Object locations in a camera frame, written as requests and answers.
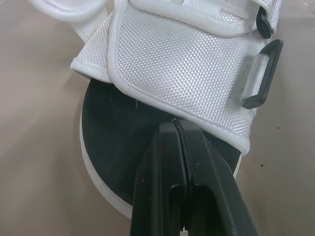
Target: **black plastic buckle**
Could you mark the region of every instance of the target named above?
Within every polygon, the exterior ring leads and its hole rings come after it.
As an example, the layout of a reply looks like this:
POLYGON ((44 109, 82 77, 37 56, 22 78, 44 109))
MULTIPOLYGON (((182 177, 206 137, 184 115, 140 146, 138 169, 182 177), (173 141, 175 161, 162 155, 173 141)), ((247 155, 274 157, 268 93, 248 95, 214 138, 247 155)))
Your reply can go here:
POLYGON ((261 106, 267 99, 269 88, 274 77, 283 41, 276 39, 267 44, 259 54, 266 54, 269 56, 267 67, 264 76, 261 81, 261 85, 257 95, 248 97, 243 103, 243 107, 246 109, 252 109, 261 106))
POLYGON ((260 7, 256 17, 258 32, 264 39, 271 38, 272 28, 266 17, 267 13, 263 7, 260 7))
POLYGON ((229 165, 187 120, 159 125, 137 170, 130 236, 257 236, 229 165))

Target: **table surface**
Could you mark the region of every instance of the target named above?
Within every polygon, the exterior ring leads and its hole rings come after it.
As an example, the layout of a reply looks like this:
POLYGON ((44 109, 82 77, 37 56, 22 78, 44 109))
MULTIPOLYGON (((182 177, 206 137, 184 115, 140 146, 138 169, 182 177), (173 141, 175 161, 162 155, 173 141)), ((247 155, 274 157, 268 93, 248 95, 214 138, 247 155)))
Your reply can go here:
MULTIPOLYGON (((0 1, 0 235, 127 236, 85 169, 83 42, 26 1, 0 1)), ((236 178, 260 236, 313 236, 315 1, 284 0, 284 46, 236 178)))

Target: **white woven strap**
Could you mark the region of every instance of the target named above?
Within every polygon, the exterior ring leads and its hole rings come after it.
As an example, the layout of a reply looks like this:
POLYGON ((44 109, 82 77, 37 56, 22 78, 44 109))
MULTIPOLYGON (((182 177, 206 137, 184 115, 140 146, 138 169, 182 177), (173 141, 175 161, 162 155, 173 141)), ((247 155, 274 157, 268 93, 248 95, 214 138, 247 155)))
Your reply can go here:
POLYGON ((38 10, 69 22, 86 43, 107 18, 106 0, 29 0, 38 10))
POLYGON ((256 29, 262 6, 273 31, 281 0, 130 0, 140 10, 171 18, 223 37, 236 37, 256 29))
POLYGON ((61 21, 79 22, 97 14, 106 0, 29 0, 38 10, 61 21))
POLYGON ((256 19, 259 7, 267 13, 273 31, 276 31, 282 0, 225 0, 222 10, 244 19, 256 19))

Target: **white strap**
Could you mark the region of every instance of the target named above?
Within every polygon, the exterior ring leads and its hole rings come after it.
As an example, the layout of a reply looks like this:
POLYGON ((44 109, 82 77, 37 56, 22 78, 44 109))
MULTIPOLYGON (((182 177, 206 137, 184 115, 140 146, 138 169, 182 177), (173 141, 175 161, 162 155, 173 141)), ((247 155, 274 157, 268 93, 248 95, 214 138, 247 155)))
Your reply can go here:
POLYGON ((218 17, 220 0, 184 0, 183 4, 164 0, 130 1, 140 10, 181 21, 222 37, 235 37, 255 29, 255 22, 252 20, 229 21, 218 17))
POLYGON ((60 21, 84 21, 105 7, 106 0, 29 0, 38 10, 60 21))

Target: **black plastic tool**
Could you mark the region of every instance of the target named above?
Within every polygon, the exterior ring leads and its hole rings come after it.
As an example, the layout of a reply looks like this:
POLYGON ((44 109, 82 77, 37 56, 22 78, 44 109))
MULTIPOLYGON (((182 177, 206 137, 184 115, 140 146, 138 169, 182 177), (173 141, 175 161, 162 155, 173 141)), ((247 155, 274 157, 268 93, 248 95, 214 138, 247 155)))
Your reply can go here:
POLYGON ((260 36, 264 39, 271 38, 272 28, 267 20, 267 13, 263 7, 259 7, 257 17, 256 17, 256 25, 260 36))
POLYGON ((229 165, 194 123, 159 125, 138 167, 130 236, 256 236, 229 165))
POLYGON ((283 46, 283 41, 276 39, 267 44, 259 54, 266 54, 269 56, 269 60, 266 66, 264 76, 262 78, 259 91, 257 95, 248 97, 243 103, 243 107, 246 109, 252 109, 261 106, 267 99, 268 92, 271 86, 272 79, 274 77, 280 53, 283 46))

